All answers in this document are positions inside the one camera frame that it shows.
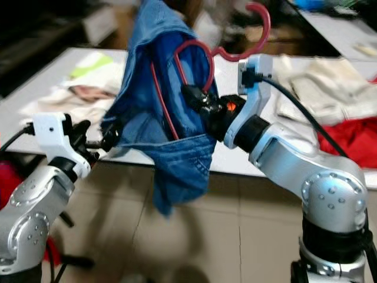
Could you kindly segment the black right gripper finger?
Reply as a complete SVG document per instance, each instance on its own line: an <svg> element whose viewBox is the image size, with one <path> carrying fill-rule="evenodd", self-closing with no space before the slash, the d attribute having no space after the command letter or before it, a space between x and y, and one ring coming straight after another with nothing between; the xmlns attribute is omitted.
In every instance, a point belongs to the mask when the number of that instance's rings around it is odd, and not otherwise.
<svg viewBox="0 0 377 283"><path fill-rule="evenodd" d="M189 106L209 106L213 103L213 98L200 87L185 84L185 101Z"/></svg>
<svg viewBox="0 0 377 283"><path fill-rule="evenodd" d="M207 94L202 90L181 90L189 108L199 113L207 107Z"/></svg>

